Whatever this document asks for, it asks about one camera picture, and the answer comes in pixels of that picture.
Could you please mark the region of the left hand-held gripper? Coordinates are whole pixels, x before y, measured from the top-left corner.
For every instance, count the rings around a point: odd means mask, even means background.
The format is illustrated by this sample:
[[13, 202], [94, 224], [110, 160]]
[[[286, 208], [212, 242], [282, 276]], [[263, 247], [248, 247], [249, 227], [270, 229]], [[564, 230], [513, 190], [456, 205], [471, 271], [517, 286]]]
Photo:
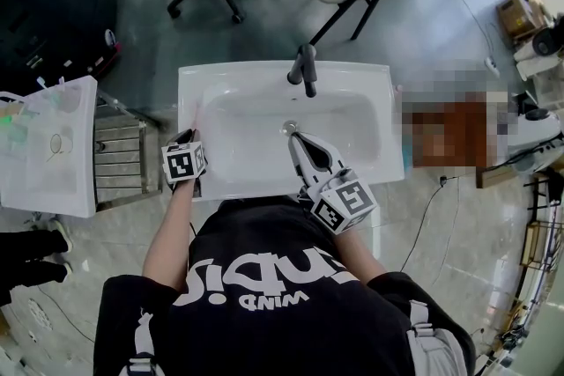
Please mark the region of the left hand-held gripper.
[[204, 147], [198, 129], [186, 129], [168, 140], [161, 148], [163, 171], [167, 182], [197, 179], [207, 167]]

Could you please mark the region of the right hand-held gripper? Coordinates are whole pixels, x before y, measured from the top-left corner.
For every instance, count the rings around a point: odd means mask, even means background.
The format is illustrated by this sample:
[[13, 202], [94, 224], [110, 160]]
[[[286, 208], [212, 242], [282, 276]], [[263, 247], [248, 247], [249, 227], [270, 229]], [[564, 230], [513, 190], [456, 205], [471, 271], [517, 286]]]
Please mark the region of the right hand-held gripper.
[[333, 235], [352, 229], [378, 207], [368, 184], [351, 167], [344, 168], [332, 144], [312, 134], [293, 133], [288, 148], [306, 185], [299, 203]]

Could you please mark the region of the person's right forearm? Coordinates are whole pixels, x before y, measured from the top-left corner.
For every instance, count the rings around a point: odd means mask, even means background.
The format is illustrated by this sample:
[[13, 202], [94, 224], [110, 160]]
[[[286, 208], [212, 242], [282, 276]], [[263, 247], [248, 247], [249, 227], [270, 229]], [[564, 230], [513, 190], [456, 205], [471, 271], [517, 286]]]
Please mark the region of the person's right forearm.
[[387, 273], [356, 230], [350, 229], [333, 239], [342, 264], [363, 284]]

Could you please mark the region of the person's left forearm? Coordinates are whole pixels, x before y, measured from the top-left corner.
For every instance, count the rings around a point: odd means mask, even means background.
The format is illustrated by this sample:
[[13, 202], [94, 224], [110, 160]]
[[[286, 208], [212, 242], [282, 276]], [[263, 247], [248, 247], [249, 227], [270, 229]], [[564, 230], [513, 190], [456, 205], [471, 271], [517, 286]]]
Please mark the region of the person's left forearm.
[[176, 185], [142, 270], [142, 276], [177, 291], [184, 289], [188, 273], [194, 186], [194, 180]]

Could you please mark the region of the white ceramic washbasin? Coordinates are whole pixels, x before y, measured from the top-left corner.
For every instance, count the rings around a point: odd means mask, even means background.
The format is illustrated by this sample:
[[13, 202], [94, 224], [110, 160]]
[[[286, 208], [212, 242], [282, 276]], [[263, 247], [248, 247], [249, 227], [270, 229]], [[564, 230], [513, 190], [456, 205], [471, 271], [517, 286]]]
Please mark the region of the white ceramic washbasin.
[[177, 124], [199, 122], [206, 172], [201, 200], [290, 195], [301, 188], [282, 132], [296, 121], [300, 132], [335, 146], [368, 184], [404, 178], [401, 131], [390, 69], [349, 62], [316, 63], [316, 96], [286, 76], [290, 61], [248, 61], [178, 70]]
[[[40, 89], [39, 114], [19, 114], [14, 123], [27, 126], [27, 143], [0, 145], [0, 204], [4, 207], [92, 217], [96, 212], [93, 177], [93, 120], [97, 81], [90, 76], [65, 81], [81, 85], [78, 110], [60, 112], [53, 101], [56, 85]], [[48, 157], [48, 133], [67, 126], [73, 130], [74, 149], [62, 161]]]

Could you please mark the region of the black faucet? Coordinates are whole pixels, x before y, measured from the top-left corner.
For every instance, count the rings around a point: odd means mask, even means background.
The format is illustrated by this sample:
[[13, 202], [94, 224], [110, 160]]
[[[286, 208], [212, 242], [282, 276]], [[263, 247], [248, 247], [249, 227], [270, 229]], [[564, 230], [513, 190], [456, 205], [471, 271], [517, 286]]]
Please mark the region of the black faucet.
[[317, 74], [315, 68], [315, 47], [309, 43], [299, 47], [297, 56], [286, 79], [291, 85], [304, 84], [305, 93], [308, 98], [316, 96], [315, 82]]

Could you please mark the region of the white cup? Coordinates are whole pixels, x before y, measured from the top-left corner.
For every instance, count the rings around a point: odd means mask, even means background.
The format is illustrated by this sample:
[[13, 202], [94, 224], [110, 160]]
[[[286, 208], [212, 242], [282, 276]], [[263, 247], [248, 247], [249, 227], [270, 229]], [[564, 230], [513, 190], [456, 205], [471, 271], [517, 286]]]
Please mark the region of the white cup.
[[58, 111], [71, 114], [78, 110], [82, 97], [81, 85], [58, 84], [53, 91], [53, 101]]

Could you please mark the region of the brown wooden cabinet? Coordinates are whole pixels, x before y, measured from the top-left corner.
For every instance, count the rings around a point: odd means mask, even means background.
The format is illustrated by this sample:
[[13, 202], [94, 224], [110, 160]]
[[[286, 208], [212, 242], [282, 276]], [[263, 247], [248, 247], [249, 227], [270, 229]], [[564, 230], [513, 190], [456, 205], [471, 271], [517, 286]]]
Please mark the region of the brown wooden cabinet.
[[484, 167], [488, 163], [486, 103], [435, 104], [411, 114], [415, 167]]

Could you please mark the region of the green translucent cup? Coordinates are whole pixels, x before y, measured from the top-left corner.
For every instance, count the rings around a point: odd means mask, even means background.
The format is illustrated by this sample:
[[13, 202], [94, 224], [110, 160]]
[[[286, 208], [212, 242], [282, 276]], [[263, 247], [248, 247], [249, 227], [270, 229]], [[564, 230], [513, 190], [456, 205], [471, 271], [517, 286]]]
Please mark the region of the green translucent cup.
[[28, 128], [17, 123], [0, 122], [0, 145], [27, 143]]

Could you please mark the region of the beige tube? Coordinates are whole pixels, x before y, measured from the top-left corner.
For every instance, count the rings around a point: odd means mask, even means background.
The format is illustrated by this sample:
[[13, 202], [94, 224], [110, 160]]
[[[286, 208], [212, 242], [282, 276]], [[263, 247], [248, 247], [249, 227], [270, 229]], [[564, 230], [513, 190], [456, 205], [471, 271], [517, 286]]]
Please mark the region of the beige tube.
[[0, 99], [0, 118], [18, 115], [26, 105], [20, 100], [2, 100]]

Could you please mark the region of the white curved faucet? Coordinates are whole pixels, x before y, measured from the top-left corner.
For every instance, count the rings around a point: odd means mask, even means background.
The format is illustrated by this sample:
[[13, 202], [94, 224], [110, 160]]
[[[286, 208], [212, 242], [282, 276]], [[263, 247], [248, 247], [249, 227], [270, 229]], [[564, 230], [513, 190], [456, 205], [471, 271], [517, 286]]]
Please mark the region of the white curved faucet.
[[0, 99], [20, 100], [22, 102], [25, 102], [26, 105], [19, 114], [39, 114], [41, 112], [41, 105], [36, 93], [21, 96], [12, 92], [0, 91]]

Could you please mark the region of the brown wooden board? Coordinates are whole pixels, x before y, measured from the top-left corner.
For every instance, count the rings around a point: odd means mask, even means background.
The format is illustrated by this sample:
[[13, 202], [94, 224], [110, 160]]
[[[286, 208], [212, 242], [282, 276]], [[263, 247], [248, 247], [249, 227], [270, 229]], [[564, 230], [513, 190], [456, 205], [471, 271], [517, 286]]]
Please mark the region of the brown wooden board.
[[476, 170], [476, 188], [486, 189], [505, 181], [514, 179], [518, 173], [510, 166], [503, 166], [497, 169], [478, 168]]

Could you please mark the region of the black printed t-shirt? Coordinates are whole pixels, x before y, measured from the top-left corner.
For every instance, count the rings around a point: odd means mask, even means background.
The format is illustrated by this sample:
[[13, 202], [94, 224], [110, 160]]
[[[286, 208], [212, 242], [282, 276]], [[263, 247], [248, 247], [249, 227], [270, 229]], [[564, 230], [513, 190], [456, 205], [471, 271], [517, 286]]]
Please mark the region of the black printed t-shirt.
[[295, 201], [223, 202], [189, 246], [182, 291], [103, 287], [93, 376], [473, 376], [468, 333], [403, 272], [363, 284]]

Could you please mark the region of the black cabinet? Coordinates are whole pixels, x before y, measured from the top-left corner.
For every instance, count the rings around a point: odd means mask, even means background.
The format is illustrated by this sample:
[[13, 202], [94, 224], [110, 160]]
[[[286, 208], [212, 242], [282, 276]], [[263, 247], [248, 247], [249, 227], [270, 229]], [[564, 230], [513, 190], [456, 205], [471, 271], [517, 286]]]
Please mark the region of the black cabinet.
[[118, 55], [116, 0], [0, 0], [0, 85], [98, 76]]

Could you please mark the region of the white rounded appliance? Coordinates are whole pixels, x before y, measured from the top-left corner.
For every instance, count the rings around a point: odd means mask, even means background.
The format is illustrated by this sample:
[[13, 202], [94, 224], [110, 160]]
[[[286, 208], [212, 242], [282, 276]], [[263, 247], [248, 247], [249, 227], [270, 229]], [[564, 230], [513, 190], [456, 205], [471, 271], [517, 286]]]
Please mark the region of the white rounded appliance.
[[545, 108], [520, 114], [508, 126], [508, 163], [519, 171], [539, 171], [564, 155], [559, 116]]

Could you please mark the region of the wooden tray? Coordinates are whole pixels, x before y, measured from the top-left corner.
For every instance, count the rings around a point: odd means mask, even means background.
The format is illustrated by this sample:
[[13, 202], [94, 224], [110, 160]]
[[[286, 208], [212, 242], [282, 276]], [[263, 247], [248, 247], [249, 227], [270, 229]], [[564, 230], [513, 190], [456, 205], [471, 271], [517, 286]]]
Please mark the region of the wooden tray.
[[541, 270], [545, 261], [545, 244], [550, 232], [545, 223], [530, 222], [526, 226], [520, 264], [525, 268]]

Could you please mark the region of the white floor drain cover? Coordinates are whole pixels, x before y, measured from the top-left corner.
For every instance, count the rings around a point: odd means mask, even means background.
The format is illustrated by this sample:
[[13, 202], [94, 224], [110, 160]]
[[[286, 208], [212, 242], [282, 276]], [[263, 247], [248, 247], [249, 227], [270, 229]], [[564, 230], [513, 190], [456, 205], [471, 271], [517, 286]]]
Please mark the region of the white floor drain cover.
[[52, 331], [53, 330], [52, 322], [50, 321], [50, 318], [48, 317], [44, 309], [34, 299], [29, 299], [27, 301], [27, 305], [29, 312], [32, 315], [33, 319], [36, 321], [36, 323], [41, 328], [47, 331]]

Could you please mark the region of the white paper roll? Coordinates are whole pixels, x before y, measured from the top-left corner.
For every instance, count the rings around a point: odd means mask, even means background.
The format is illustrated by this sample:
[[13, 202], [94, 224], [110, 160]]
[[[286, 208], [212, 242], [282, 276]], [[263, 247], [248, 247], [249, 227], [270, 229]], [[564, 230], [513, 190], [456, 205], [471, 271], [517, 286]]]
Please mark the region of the white paper roll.
[[533, 48], [532, 41], [526, 42], [514, 53], [513, 57], [523, 81], [538, 73], [554, 68], [560, 62], [557, 54], [549, 56], [538, 55]]

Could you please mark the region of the cardboard box with yellow label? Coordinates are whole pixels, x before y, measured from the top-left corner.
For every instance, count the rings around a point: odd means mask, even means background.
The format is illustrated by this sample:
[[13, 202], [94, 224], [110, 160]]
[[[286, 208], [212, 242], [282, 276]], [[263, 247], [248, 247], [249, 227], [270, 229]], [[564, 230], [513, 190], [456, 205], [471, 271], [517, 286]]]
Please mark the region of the cardboard box with yellow label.
[[542, 0], [504, 0], [497, 5], [499, 21], [512, 41], [522, 41], [553, 23]]

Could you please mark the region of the black cylinder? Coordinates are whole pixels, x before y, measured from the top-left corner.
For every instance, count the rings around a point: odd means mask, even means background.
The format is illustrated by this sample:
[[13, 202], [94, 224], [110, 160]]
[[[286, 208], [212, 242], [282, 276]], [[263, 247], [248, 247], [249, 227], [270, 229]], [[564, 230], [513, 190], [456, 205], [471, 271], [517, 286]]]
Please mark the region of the black cylinder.
[[555, 27], [546, 27], [535, 34], [532, 47], [535, 55], [547, 57], [560, 51], [562, 38]]

